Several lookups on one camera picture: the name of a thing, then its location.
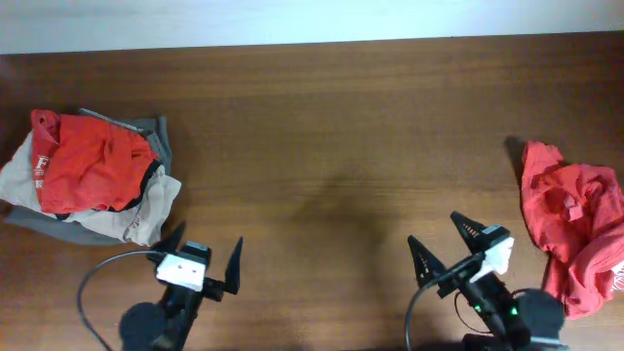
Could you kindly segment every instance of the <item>folded red shirt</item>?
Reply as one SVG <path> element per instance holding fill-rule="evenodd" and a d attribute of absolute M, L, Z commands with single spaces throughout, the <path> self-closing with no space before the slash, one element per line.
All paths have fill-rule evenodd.
<path fill-rule="evenodd" d="M 157 155 L 137 133 L 90 116 L 33 110 L 32 168 L 41 210 L 121 211 Z"/>
<path fill-rule="evenodd" d="M 624 196 L 608 167 L 564 164 L 557 147 L 526 143 L 522 179 L 526 226 L 550 253 L 544 290 L 570 319 L 598 311 L 613 298 L 614 273 L 624 260 Z"/>

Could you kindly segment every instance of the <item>black wire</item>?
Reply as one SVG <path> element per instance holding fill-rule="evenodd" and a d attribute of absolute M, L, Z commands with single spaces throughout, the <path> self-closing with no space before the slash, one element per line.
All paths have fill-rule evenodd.
<path fill-rule="evenodd" d="M 138 250 L 138 251 L 114 255 L 111 258 L 105 259 L 104 261 L 100 262 L 97 266 L 92 268 L 89 271 L 89 273 L 87 273 L 85 278 L 83 278 L 82 283 L 80 283 L 80 287 L 78 288 L 78 294 L 76 295 L 76 305 L 78 306 L 78 313 L 80 314 L 82 323 L 85 325 L 85 327 L 87 327 L 92 337 L 95 338 L 106 351 L 112 351 L 112 349 L 110 348 L 110 346 L 108 346 L 106 341 L 104 341 L 104 339 L 101 336 L 99 336 L 98 332 L 94 329 L 94 327 L 91 325 L 91 323 L 87 319 L 87 316 L 85 315 L 85 311 L 82 308 L 82 291 L 87 286 L 87 282 L 89 282 L 89 279 L 91 279 L 91 277 L 94 274 L 96 274 L 96 272 L 98 272 L 101 267 L 103 267 L 107 263 L 110 263 L 118 258 L 128 257 L 131 255 L 136 255 L 136 254 L 158 254 L 160 256 L 165 255 L 165 253 L 154 251 L 154 250 Z"/>
<path fill-rule="evenodd" d="M 466 326 L 466 328 L 468 328 L 469 330 L 471 330 L 471 331 L 473 331 L 473 332 L 478 332 L 478 333 L 482 333 L 482 334 L 492 334 L 492 332 L 491 332 L 491 331 L 478 331 L 478 330 L 476 330 L 476 329 L 474 329 L 474 328 L 470 327 L 470 326 L 468 325 L 468 323 L 466 323 L 466 322 L 464 321 L 464 319 L 463 319 L 463 318 L 461 318 L 461 315 L 459 314 L 459 309 L 457 308 L 457 298 L 458 298 L 460 295 L 461 295 L 461 292 L 458 292 L 458 293 L 456 293 L 456 294 L 455 294 L 455 302 L 454 302 L 454 304 L 455 304 L 455 313 L 457 314 L 457 318 L 459 318 L 459 320 L 461 321 L 461 323 L 463 323 L 463 324 L 464 324 L 464 326 Z"/>
<path fill-rule="evenodd" d="M 418 289 L 414 295 L 411 297 L 408 306 L 408 312 L 406 313 L 406 324 L 405 324 L 405 333 L 406 333 L 406 346 L 408 350 L 411 350 L 410 345 L 410 324 L 411 324 L 411 313 L 413 312 L 413 308 L 416 305 L 418 299 L 427 291 L 429 288 L 438 284 L 438 280 L 432 280 L 431 282 L 424 285 L 424 287 Z"/>

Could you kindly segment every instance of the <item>wooden table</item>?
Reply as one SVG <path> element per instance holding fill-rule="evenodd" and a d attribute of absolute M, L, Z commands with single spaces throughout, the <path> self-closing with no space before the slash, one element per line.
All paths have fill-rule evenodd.
<path fill-rule="evenodd" d="M 449 214 L 516 238 L 509 289 L 538 287 L 507 137 L 558 145 L 570 162 L 624 175 L 624 34 L 405 40 L 0 57 L 6 162 L 33 108 L 169 117 L 172 225 L 213 248 L 222 279 L 245 237 L 242 287 L 205 302 L 188 350 L 400 347 L 416 289 L 416 235 L 448 265 L 468 254 Z M 99 350 L 80 324 L 78 283 L 132 245 L 88 248 L 3 225 L 0 348 Z M 121 314 L 163 288 L 141 258 L 111 264 L 85 296 L 116 349 Z M 469 323 L 480 327 L 460 303 Z M 569 322 L 575 350 L 619 350 L 624 298 Z M 429 292 L 414 343 L 468 332 Z"/>

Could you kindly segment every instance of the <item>gray cloth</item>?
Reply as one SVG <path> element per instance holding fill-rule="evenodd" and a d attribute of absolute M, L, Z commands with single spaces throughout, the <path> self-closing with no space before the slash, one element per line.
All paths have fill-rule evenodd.
<path fill-rule="evenodd" d="M 171 174 L 172 150 L 167 136 L 167 117 L 144 118 L 126 120 L 123 122 L 111 120 L 93 111 L 81 108 L 79 113 L 101 118 L 107 122 L 127 128 L 141 134 L 152 150 L 158 155 L 158 161 L 165 167 L 165 174 Z M 38 214 L 27 208 L 15 206 L 7 216 L 6 223 L 34 230 L 41 234 L 50 235 L 64 242 L 88 246 L 109 246 L 123 244 L 123 242 L 97 234 L 77 222 L 64 222 L 44 214 Z"/>

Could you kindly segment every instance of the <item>white wall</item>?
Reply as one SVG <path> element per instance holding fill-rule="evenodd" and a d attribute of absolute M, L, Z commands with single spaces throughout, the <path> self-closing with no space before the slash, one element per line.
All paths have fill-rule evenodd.
<path fill-rule="evenodd" d="M 624 0 L 0 0 L 0 53 L 624 29 Z"/>

